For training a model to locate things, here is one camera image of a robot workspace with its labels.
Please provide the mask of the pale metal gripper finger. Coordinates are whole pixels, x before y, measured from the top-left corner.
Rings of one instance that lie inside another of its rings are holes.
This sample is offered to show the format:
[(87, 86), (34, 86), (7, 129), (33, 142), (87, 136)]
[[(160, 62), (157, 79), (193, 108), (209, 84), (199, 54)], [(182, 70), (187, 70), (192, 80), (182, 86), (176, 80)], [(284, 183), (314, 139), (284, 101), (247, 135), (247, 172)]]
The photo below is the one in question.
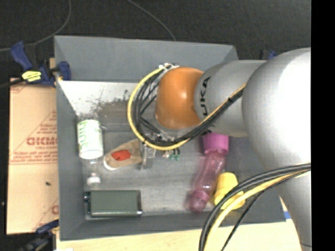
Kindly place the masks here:
[(145, 143), (142, 143), (141, 145), (141, 156), (142, 156), (141, 170), (143, 170), (146, 169), (148, 160), (148, 147)]
[(152, 168), (156, 157), (156, 149), (148, 147), (148, 167)]

